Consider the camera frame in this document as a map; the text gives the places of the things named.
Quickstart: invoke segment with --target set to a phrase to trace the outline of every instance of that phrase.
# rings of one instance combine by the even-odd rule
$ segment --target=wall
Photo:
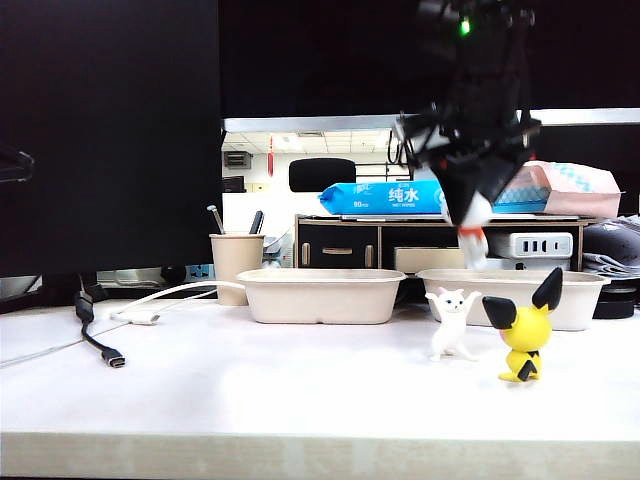
[[[256,210],[265,214],[262,232],[269,236],[281,236],[294,224],[297,213],[324,215],[329,213],[318,200],[318,193],[294,193],[289,189],[289,164],[301,158],[322,156],[341,157],[353,160],[356,164],[377,163],[376,166],[357,167],[359,175],[384,174],[386,153],[345,153],[345,154],[278,154],[273,169],[273,177],[267,173],[267,155],[256,154],[252,158],[251,169],[230,170],[223,167],[223,176],[243,175],[245,185],[261,183],[266,185],[262,192],[223,194],[223,221],[229,232],[248,231]],[[408,171],[393,167],[394,173],[408,176]],[[384,181],[384,177],[359,176],[359,181]]]

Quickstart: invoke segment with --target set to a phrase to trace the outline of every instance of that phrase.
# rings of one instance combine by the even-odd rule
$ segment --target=desk surface
[[[97,305],[94,329],[115,325]],[[197,300],[157,326],[0,370],[2,474],[125,478],[640,477],[640,315],[554,332],[540,381],[497,379],[508,348],[429,360],[427,308],[372,326],[262,325]],[[0,318],[2,358],[79,338],[71,308]]]

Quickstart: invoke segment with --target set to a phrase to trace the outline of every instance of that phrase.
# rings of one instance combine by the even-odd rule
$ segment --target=white cat figurine
[[[471,292],[465,299],[462,296],[463,290],[449,291],[441,287],[439,291],[440,295],[434,293],[425,295],[431,309],[438,314],[441,322],[431,339],[431,360],[439,361],[440,356],[444,353],[449,355],[458,353],[467,360],[477,360],[462,343],[462,337],[467,328],[467,315],[471,310],[471,305],[482,294]]]

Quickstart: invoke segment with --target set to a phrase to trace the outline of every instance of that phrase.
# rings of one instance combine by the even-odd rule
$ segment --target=tissue box
[[[442,189],[437,180],[336,183],[318,197],[332,215],[440,213]]]
[[[494,212],[616,217],[620,189],[611,172],[575,163],[526,162]]]

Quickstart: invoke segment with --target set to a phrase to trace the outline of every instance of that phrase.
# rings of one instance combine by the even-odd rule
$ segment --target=pen cup
[[[237,282],[236,276],[262,266],[264,235],[209,235],[216,280]],[[218,286],[220,305],[248,305],[244,290]]]

